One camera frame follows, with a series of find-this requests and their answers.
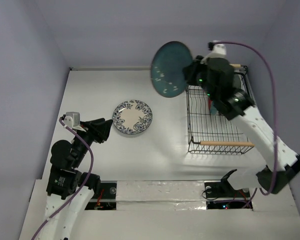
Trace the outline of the teal blue plate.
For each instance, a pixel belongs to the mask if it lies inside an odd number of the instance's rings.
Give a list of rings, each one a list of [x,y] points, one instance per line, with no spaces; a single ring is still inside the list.
[[[187,87],[183,68],[192,62],[192,53],[184,43],[170,41],[162,45],[150,65],[150,80],[155,91],[165,98],[182,94]]]

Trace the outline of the blue white floral plate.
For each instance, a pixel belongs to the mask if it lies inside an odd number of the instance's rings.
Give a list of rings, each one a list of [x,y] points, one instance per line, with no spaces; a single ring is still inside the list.
[[[112,121],[118,131],[137,135],[147,130],[153,121],[151,108],[141,100],[121,102],[113,111]]]

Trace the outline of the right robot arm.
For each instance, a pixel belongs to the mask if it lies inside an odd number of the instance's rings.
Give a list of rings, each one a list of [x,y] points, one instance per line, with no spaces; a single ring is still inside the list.
[[[261,154],[265,166],[228,172],[220,183],[225,196],[239,189],[260,188],[262,194],[278,194],[300,172],[300,154],[289,148],[262,117],[250,95],[235,83],[235,69],[224,58],[202,56],[183,67],[188,85],[199,86],[217,111],[238,127]]]

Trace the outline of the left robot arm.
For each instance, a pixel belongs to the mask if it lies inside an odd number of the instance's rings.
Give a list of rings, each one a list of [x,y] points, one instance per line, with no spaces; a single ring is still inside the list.
[[[77,112],[64,114],[59,122],[74,138],[52,145],[45,226],[37,237],[39,240],[69,240],[88,202],[100,194],[100,176],[93,174],[91,168],[87,172],[78,168],[86,154],[94,162],[91,145],[104,143],[113,124],[111,119],[104,118],[81,121]]]

